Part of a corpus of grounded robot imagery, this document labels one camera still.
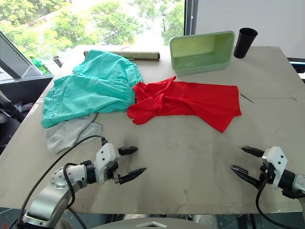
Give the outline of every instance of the green plastic tray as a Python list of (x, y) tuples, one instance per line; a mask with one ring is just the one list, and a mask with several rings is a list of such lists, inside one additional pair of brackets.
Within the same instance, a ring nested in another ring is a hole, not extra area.
[(173, 37), (172, 67), (177, 76), (226, 68), (232, 56), (234, 32)]

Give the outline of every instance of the turquoise cloth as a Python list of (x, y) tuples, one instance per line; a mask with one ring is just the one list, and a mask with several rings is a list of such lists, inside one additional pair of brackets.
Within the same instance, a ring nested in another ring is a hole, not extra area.
[(44, 99), (41, 124), (49, 128), (94, 112), (125, 112), (134, 104), (132, 87), (141, 81), (136, 64), (110, 52), (91, 50), (72, 75), (54, 81)]

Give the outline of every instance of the red cloth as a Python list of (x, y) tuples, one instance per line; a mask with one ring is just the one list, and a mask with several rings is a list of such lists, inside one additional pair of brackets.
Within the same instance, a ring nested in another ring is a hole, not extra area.
[(133, 87), (137, 103), (127, 110), (135, 124), (144, 124), (155, 116), (197, 115), (220, 132), (225, 131), (239, 109), (237, 86), (174, 82), (167, 80)]

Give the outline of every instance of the black cup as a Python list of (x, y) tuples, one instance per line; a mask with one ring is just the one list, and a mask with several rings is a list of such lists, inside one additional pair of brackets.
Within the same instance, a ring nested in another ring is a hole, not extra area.
[(242, 28), (239, 30), (238, 40), (234, 50), (234, 56), (236, 58), (244, 58), (246, 56), (257, 34), (257, 31), (250, 28)]

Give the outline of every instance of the white table surface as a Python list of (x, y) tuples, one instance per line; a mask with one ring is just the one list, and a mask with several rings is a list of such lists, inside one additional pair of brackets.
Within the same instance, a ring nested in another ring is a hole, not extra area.
[[(78, 46), (54, 78), (71, 73), (84, 59), (82, 52), (93, 46)], [(160, 49), (159, 62), (136, 62), (145, 83), (174, 75), (168, 47)], [(257, 190), (241, 180), (230, 165), (238, 165), (258, 177), (261, 160), (241, 146), (266, 149), (280, 146), (288, 158), (287, 169), (305, 173), (305, 84), (277, 47), (252, 47), (244, 59), (232, 57), (224, 70), (181, 76), (177, 80), (237, 85), (242, 116), (236, 117), (224, 133), (197, 116), (155, 117), (135, 125), (126, 113), (99, 114), (103, 135), (117, 147), (137, 146), (138, 152), (123, 156), (119, 173), (147, 167), (135, 180), (116, 185), (92, 184), (76, 194), (78, 212), (143, 214), (231, 214), (256, 213)], [(43, 99), (34, 108), (0, 156), (0, 206), (20, 208), (41, 174), (60, 154), (48, 152), (41, 126)], [(95, 160), (100, 141), (80, 145), (58, 165)], [(51, 175), (34, 195), (45, 187)], [(297, 200), (281, 195), (270, 186), (262, 194), (264, 212), (301, 211)]]

